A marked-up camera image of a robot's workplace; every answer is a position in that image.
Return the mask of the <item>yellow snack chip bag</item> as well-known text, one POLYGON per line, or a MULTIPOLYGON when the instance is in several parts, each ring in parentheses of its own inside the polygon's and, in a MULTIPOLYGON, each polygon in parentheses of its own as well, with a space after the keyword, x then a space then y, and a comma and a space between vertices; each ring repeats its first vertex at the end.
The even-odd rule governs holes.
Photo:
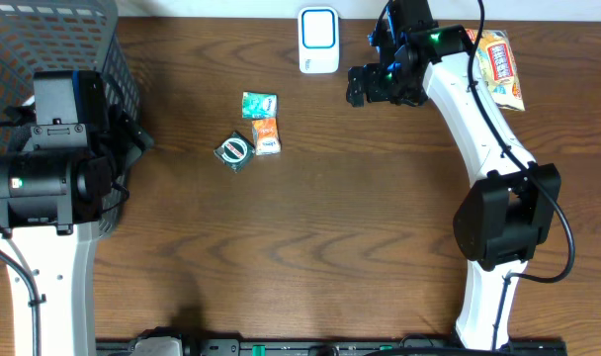
POLYGON ((507 33, 483 30, 475 60, 482 78, 498 107, 524 111, 516 60, 507 33))

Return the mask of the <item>teal tissue packet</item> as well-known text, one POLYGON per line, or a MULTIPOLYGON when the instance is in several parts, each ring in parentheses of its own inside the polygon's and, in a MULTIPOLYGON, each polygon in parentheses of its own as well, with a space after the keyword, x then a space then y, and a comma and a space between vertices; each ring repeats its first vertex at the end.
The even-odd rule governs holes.
POLYGON ((242 96, 242 118, 260 120, 275 118, 278 111, 276 94, 244 92, 242 96))

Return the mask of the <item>orange tissue packet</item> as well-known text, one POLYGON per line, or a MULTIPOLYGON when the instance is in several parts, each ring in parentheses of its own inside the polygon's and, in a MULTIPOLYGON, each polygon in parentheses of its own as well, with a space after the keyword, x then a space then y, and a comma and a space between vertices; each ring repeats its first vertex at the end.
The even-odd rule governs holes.
POLYGON ((276 118, 258 119, 252 121, 252 132, 257 155, 278 154, 281 143, 276 118))

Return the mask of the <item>dark green balm box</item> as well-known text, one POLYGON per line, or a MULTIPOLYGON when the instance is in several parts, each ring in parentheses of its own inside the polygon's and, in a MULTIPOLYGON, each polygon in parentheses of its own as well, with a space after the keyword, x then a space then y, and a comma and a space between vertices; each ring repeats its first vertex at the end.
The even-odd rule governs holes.
POLYGON ((214 150, 215 157, 235 173, 241 171, 255 154, 254 145, 239 132, 233 132, 214 150))

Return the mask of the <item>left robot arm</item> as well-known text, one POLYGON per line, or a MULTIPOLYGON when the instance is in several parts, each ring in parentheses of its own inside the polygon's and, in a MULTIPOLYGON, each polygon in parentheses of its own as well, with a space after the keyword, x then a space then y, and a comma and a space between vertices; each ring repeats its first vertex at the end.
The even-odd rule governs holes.
POLYGON ((128 199, 124 176, 152 147, 108 73, 43 71, 4 111, 26 134, 0 156, 0 260, 19 355, 96 351, 93 265, 101 220, 128 199))

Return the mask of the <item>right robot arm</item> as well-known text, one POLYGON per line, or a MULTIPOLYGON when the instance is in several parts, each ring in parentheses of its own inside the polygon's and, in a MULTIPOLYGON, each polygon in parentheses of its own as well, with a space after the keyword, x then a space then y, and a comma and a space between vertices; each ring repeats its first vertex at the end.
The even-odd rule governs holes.
POLYGON ((481 76, 478 41, 461 25, 439 26, 425 1, 389 1, 369 35, 380 60, 349 69, 346 98, 354 107, 432 102, 440 112, 470 181, 453 217, 468 261, 454 334, 464 348, 511 353, 514 294, 547 240, 561 181, 506 123, 481 76))

